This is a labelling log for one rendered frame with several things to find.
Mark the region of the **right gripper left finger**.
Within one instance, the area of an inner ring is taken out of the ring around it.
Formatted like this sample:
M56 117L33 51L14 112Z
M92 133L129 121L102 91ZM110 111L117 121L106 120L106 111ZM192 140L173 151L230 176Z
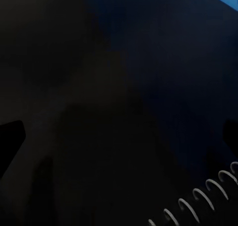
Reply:
M26 138L21 120L0 125L0 179Z

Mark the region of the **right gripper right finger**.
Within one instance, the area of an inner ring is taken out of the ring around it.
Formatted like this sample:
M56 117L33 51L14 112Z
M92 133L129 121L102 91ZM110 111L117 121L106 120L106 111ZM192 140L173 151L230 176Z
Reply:
M233 154L238 159L238 121L227 120L222 136Z

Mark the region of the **notebook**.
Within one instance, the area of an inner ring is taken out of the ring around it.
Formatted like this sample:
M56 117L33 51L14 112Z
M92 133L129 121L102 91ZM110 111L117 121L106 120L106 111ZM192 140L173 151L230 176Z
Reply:
M212 179L206 180L208 193L205 194L200 189L193 189L193 195L196 199L192 205L180 198L178 203L182 212L175 217L167 209L164 214L167 222L162 226L238 226L238 172L234 171L234 165L238 162L231 163L233 174L221 170L218 173L221 184ZM225 173L230 176L223 181L221 174ZM210 189L209 182L214 183L216 187ZM198 199L196 192L203 196ZM182 202L187 206L183 208ZM149 220L149 226L156 226L152 220Z

